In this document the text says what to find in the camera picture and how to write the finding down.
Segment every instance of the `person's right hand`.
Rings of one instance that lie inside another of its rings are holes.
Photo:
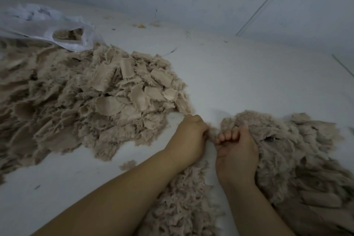
[[[254,185],[258,147],[247,125],[220,133],[215,139],[218,152],[216,173],[222,187],[245,188]]]

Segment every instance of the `person's left hand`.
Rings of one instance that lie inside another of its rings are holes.
[[[164,151],[176,163],[178,171],[182,171],[195,163],[203,154],[208,125],[199,115],[187,115],[179,124],[175,134]]]

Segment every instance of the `plastic bag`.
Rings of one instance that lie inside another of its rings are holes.
[[[83,30],[81,41],[53,37],[56,31],[78,28]],[[95,32],[94,25],[82,16],[66,16],[58,10],[36,4],[26,4],[24,7],[19,4],[17,8],[9,8],[1,13],[0,37],[39,39],[71,51],[92,49],[95,42],[104,43],[102,37]]]

